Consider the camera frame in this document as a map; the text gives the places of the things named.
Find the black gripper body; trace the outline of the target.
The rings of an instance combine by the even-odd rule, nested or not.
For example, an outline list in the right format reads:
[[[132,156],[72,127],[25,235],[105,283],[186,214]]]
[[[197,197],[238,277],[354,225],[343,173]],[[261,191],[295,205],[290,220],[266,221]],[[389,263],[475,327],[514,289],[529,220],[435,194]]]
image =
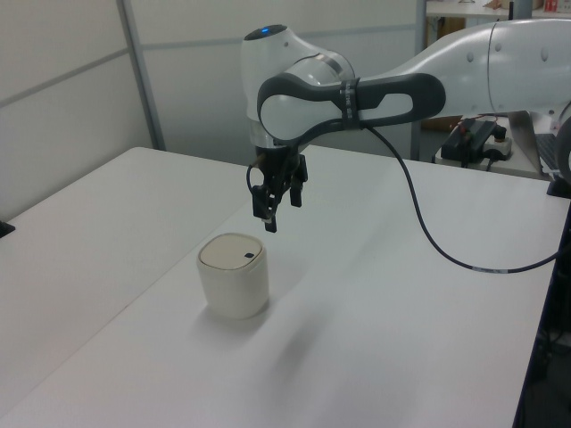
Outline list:
[[[284,179],[289,181],[292,177],[302,183],[308,180],[308,172],[305,156],[301,154],[297,147],[255,147],[258,157],[262,157],[259,169],[264,176],[264,182],[269,183],[279,179],[284,173]]]

